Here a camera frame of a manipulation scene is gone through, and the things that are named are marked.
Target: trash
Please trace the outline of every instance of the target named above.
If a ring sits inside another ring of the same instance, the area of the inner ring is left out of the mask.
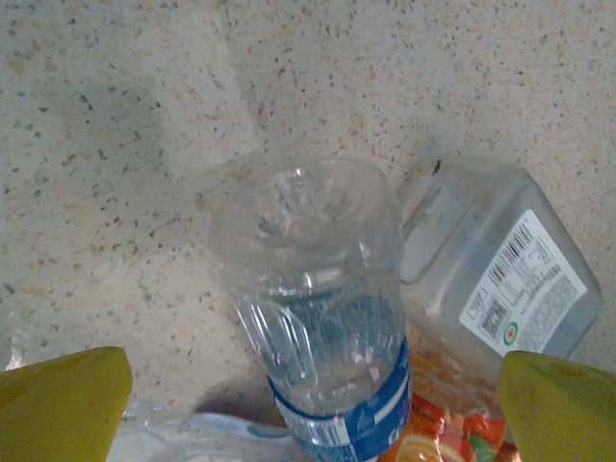
[[[493,387],[427,347],[410,356],[411,418],[379,462],[514,462]]]
[[[124,413],[107,462],[310,462],[286,428],[186,414],[145,400]]]
[[[410,412],[398,205],[349,159],[255,175],[209,245],[285,422],[322,461],[373,460]]]
[[[521,167],[419,161],[398,191],[409,320],[496,386],[512,350],[568,358],[602,308],[597,279]]]

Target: speckled countertop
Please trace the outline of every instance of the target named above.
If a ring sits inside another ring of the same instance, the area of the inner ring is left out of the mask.
[[[137,396],[270,409],[205,248],[211,212],[285,158],[370,159],[395,186],[430,152],[531,172],[602,283],[588,345],[616,369],[612,2],[0,9],[0,296],[26,361],[119,345]]]

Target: orange wrapper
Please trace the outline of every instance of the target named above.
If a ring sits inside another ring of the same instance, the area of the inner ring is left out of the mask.
[[[468,377],[448,358],[411,355],[412,412],[398,442],[379,462],[516,462],[504,442],[507,425],[486,383]]]

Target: white label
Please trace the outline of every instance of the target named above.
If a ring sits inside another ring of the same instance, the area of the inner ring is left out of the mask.
[[[479,279],[460,322],[501,356],[540,353],[585,293],[539,218],[526,210]]]

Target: clear plastic bottle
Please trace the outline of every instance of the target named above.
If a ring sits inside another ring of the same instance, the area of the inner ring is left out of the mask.
[[[259,175],[215,216],[210,247],[278,408],[323,461],[373,460],[410,412],[399,209],[351,160]]]
[[[599,284],[521,167],[421,161],[398,192],[407,313],[496,384],[510,350],[570,357],[601,311]]]

